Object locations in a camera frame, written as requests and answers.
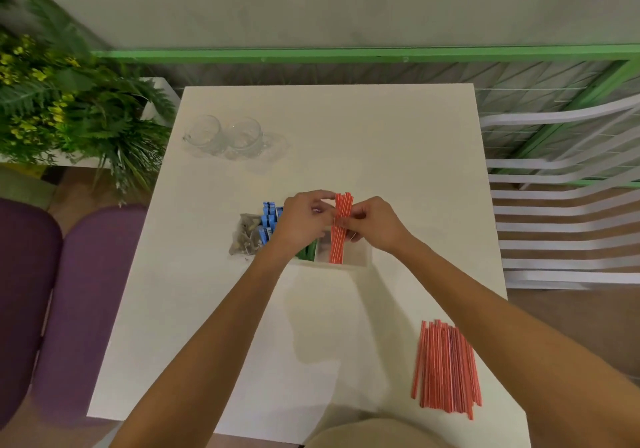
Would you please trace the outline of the person's left hand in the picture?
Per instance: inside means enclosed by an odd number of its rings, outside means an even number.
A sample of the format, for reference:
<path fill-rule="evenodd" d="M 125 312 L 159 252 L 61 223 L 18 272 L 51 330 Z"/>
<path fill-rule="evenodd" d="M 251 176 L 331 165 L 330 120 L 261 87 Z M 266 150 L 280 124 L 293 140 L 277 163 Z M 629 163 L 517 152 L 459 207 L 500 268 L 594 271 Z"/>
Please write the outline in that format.
<path fill-rule="evenodd" d="M 334 217 L 315 214 L 312 203 L 333 201 L 335 196 L 336 193 L 327 190 L 313 190 L 288 197 L 269 245 L 286 260 L 291 260 L 308 244 L 322 237 L 324 228 L 333 225 Z"/>

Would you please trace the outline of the person's right hand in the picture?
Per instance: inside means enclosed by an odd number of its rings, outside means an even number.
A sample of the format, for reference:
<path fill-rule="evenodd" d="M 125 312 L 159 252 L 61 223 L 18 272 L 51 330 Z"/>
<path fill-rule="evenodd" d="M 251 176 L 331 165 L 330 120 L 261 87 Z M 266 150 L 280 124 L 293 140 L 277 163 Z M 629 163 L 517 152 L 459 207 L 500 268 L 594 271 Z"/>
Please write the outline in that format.
<path fill-rule="evenodd" d="M 369 213 L 366 218 L 338 219 L 338 224 L 353 234 L 352 241 L 365 239 L 372 247 L 395 257 L 419 243 L 387 201 L 379 196 L 368 200 Z"/>

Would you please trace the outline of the bundle of red striped sticks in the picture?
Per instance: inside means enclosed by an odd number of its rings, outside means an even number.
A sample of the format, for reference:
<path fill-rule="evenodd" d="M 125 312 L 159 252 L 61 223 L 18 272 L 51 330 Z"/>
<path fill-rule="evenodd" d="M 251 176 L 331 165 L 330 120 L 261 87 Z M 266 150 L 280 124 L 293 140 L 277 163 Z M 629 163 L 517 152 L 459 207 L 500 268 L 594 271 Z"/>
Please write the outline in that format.
<path fill-rule="evenodd" d="M 353 196 L 351 193 L 338 193 L 335 196 L 335 216 L 331 227 L 331 250 L 329 263 L 341 265 L 344 256 L 344 244 L 346 241 L 347 229 L 338 224 L 338 219 L 349 217 L 353 206 Z"/>

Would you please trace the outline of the person's right forearm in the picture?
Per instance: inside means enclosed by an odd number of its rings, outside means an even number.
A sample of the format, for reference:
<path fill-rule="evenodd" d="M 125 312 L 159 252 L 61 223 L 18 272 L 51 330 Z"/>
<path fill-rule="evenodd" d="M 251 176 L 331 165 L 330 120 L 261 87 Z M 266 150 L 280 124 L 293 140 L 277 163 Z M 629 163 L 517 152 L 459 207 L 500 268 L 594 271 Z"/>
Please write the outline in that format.
<path fill-rule="evenodd" d="M 436 300 L 527 415 L 565 448 L 640 448 L 640 388 L 411 234 L 384 246 Z"/>

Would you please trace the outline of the person's left forearm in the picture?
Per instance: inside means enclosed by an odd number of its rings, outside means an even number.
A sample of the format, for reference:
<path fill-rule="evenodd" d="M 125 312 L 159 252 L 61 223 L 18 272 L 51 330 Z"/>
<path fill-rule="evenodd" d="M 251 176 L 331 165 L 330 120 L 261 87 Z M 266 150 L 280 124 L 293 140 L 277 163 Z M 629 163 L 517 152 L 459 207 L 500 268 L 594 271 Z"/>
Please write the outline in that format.
<path fill-rule="evenodd" d="M 257 253 L 140 399 L 109 448 L 206 448 L 280 276 L 311 241 L 272 239 Z"/>

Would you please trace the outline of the white organizer box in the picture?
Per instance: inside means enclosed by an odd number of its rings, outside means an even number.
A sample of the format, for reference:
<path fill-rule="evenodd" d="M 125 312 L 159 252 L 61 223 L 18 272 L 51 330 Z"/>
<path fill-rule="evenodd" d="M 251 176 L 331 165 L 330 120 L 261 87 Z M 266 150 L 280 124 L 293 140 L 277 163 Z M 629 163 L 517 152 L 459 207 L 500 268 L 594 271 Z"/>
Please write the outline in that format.
<path fill-rule="evenodd" d="M 348 239 L 346 239 L 344 244 L 344 256 L 342 264 L 330 264 L 329 254 L 331 250 L 331 227 L 325 227 L 323 232 L 324 235 L 319 238 L 316 251 L 316 260 L 314 262 L 309 262 L 305 260 L 299 260 L 294 257 L 291 260 L 292 265 L 336 269 L 339 271 L 355 271 L 357 269 L 366 269 L 367 267 L 371 266 L 371 246 L 364 240 L 351 242 Z"/>

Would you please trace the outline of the row of blue packets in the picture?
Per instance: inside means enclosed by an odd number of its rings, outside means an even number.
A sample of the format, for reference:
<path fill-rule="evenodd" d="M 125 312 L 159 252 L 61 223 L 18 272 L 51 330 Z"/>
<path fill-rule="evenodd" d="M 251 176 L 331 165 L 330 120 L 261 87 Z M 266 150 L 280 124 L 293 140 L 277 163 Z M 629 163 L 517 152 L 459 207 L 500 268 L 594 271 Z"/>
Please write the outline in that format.
<path fill-rule="evenodd" d="M 261 245 L 267 244 L 271 239 L 283 210 L 284 207 L 278 206 L 275 202 L 264 201 L 262 203 L 262 215 L 257 226 Z"/>

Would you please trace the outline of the pile of grey tea bags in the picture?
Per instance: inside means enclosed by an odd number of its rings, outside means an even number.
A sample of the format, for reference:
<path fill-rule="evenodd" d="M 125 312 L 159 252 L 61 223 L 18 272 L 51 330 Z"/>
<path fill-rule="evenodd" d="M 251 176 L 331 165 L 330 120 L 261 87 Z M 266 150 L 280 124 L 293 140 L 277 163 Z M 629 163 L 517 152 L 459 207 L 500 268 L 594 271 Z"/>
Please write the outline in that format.
<path fill-rule="evenodd" d="M 228 250 L 231 257 L 252 259 L 264 245 L 261 232 L 262 216 L 250 213 L 239 214 L 239 221 L 232 234 L 232 242 Z"/>

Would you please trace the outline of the clear glass cup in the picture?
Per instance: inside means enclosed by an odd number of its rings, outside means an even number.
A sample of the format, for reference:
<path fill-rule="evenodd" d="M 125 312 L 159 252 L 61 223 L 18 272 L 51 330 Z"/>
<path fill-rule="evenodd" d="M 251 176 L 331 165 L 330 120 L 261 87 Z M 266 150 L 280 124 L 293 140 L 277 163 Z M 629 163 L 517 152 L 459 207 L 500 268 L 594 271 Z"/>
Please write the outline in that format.
<path fill-rule="evenodd" d="M 190 123 L 182 140 L 198 151 L 218 155 L 227 149 L 227 139 L 222 125 L 213 115 L 199 115 Z"/>
<path fill-rule="evenodd" d="M 228 123 L 223 132 L 227 141 L 224 157 L 230 160 L 257 158 L 264 149 L 264 133 L 257 120 L 240 117 Z"/>

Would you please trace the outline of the green metal railing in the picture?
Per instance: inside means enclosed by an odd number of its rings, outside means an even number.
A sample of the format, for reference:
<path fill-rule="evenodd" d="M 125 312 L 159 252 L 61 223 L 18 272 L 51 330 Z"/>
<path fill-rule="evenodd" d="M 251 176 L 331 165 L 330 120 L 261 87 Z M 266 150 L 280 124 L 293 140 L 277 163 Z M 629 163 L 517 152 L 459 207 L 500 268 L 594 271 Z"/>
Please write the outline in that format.
<path fill-rule="evenodd" d="M 589 110 L 640 97 L 640 44 L 380 48 L 108 49 L 98 58 L 187 87 L 268 85 L 469 84 L 480 118 Z M 564 160 L 625 135 L 584 166 L 625 153 L 591 171 L 587 185 L 640 166 L 640 103 L 612 115 L 570 122 L 491 124 L 484 153 L 496 160 Z"/>

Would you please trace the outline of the pile of red striped sticks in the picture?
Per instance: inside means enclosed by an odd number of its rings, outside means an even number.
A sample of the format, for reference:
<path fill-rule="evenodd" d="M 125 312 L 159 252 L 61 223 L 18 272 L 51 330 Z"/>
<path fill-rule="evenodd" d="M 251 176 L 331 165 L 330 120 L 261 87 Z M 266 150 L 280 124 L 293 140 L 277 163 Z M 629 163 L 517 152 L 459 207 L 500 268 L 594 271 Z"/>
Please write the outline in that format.
<path fill-rule="evenodd" d="M 411 398 L 421 408 L 475 419 L 474 408 L 483 405 L 476 353 L 456 326 L 421 322 Z"/>

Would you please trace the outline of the white slatted chair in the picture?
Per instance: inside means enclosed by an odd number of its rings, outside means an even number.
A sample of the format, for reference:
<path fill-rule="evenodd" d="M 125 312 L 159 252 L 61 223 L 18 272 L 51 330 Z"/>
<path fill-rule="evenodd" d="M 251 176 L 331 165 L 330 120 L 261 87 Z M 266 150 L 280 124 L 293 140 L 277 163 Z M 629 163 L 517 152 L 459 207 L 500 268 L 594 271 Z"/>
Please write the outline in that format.
<path fill-rule="evenodd" d="M 640 93 L 480 125 L 507 287 L 640 287 Z"/>

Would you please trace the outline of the purple chair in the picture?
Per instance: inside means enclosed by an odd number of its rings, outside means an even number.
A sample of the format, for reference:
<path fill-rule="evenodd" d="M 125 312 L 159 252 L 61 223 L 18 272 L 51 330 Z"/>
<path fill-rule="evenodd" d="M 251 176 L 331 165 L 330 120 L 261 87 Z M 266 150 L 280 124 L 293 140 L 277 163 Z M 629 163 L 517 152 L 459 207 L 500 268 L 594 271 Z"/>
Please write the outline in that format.
<path fill-rule="evenodd" d="M 46 211 L 0 198 L 0 430 L 31 383 L 62 243 Z"/>
<path fill-rule="evenodd" d="M 140 204 L 102 208 L 64 238 L 31 386 L 33 404 L 47 423 L 102 423 L 87 412 L 146 215 Z"/>

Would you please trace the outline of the green plant with yellow flowers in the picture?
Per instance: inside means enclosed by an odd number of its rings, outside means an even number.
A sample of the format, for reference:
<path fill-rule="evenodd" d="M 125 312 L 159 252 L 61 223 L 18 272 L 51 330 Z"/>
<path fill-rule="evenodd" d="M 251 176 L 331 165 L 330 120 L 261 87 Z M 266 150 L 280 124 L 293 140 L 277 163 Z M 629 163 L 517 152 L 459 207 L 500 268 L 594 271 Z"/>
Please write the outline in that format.
<path fill-rule="evenodd" d="M 156 184 L 177 113 L 131 65 L 96 54 L 53 0 L 24 0 L 39 34 L 0 23 L 0 158 L 21 165 L 96 160 L 121 199 Z"/>

